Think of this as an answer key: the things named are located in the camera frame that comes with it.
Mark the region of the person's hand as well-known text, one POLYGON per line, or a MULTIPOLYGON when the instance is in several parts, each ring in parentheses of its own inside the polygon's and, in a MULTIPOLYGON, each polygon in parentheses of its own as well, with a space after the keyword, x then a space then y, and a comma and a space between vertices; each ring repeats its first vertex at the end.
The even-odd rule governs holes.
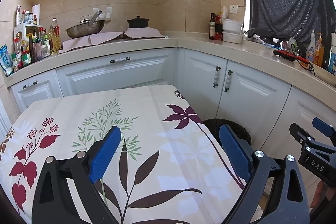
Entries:
POLYGON ((335 189, 334 188, 325 188, 325 184, 323 181, 320 181, 317 184, 313 200, 310 204, 310 208, 316 207, 321 200, 323 200, 322 194, 325 191, 325 197, 328 199, 328 201, 331 201, 333 198, 333 195, 335 194, 335 189))

